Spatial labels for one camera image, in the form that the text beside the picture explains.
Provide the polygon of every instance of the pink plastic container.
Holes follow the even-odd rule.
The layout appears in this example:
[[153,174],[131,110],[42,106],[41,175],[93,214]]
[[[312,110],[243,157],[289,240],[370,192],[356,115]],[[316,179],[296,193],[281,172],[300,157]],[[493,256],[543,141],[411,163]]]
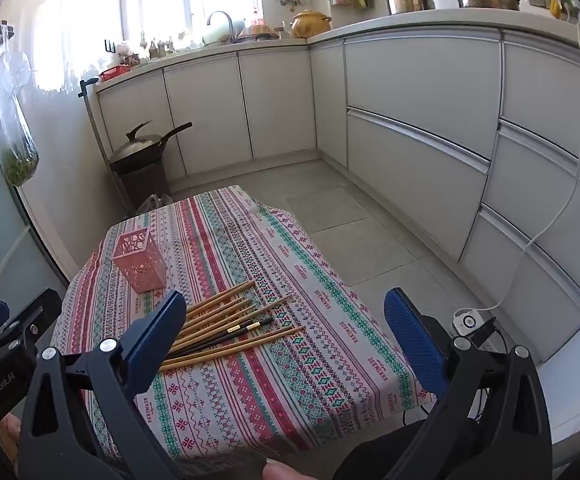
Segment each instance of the pink plastic container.
[[166,286],[166,263],[149,227],[119,235],[112,261],[134,292]]

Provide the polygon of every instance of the silver bolt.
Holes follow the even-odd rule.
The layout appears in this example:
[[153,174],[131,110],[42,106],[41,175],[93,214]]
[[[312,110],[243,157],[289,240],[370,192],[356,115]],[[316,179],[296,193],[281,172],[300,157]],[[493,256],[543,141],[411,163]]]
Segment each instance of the silver bolt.
[[116,339],[104,339],[98,347],[103,352],[111,352],[116,348]]
[[47,347],[45,350],[43,350],[43,353],[41,354],[41,357],[43,359],[45,359],[46,361],[49,361],[55,355],[56,355],[56,349],[54,348],[54,346],[50,346],[50,347]]
[[530,352],[525,346],[515,346],[515,354],[517,354],[521,359],[525,359],[530,355]]
[[470,346],[472,346],[472,343],[470,343],[470,340],[465,337],[458,337],[454,340],[454,347],[459,350],[468,350],[470,349]]

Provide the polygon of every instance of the patterned tablecloth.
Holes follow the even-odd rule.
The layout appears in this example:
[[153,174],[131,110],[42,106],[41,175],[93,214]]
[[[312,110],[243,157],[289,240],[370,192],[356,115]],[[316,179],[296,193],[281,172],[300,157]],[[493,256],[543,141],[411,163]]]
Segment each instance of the patterned tablecloth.
[[[166,290],[190,304],[255,280],[263,306],[285,295],[274,322],[303,332],[220,360],[159,374],[136,405],[188,474],[253,456],[309,449],[431,400],[398,348],[286,211],[240,187],[203,193],[113,226],[68,288],[52,344],[88,351],[149,314],[164,291],[136,294],[112,263],[119,233],[150,226],[167,264]],[[93,396],[87,407],[103,449],[118,451]]]

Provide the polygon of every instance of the white countertop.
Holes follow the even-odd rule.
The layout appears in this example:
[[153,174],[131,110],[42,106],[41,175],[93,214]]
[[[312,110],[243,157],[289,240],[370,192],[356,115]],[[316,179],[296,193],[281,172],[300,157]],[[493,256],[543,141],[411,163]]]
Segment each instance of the white countertop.
[[200,59],[209,56],[218,56],[230,52],[252,50],[256,48],[276,48],[285,46],[312,45],[322,41],[342,39],[348,36],[365,34],[368,32],[387,30],[400,27],[417,27],[430,25],[476,25],[479,27],[497,27],[509,30],[520,30],[537,34],[554,40],[565,41],[572,45],[577,45],[577,27],[571,23],[562,22],[555,18],[548,18],[530,12],[519,10],[503,9],[435,9],[419,10],[417,12],[407,12],[394,16],[375,18],[365,22],[353,23],[346,27],[336,28],[323,34],[318,34],[309,40],[269,40],[251,41],[249,43],[236,43],[216,46],[213,48],[199,48],[189,52],[182,52],[172,56],[150,62],[140,66],[128,73],[116,76],[115,78],[100,82],[95,86],[96,92],[110,88],[119,83],[127,81],[133,77],[154,70],[178,64],[193,59]]
[[531,14],[530,12],[505,9],[434,9],[384,16],[383,18],[353,23],[352,25],[318,34],[310,38],[308,44],[388,28],[417,27],[420,25],[479,25],[480,27],[501,27],[530,32],[531,34],[577,44],[577,27],[571,23],[538,14]]

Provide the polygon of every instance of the human hand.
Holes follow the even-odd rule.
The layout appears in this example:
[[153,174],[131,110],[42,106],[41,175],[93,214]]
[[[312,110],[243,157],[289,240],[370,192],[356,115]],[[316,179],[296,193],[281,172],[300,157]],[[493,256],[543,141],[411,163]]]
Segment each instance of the human hand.
[[295,471],[290,466],[267,459],[267,464],[263,468],[263,480],[315,480],[311,476],[305,476]]

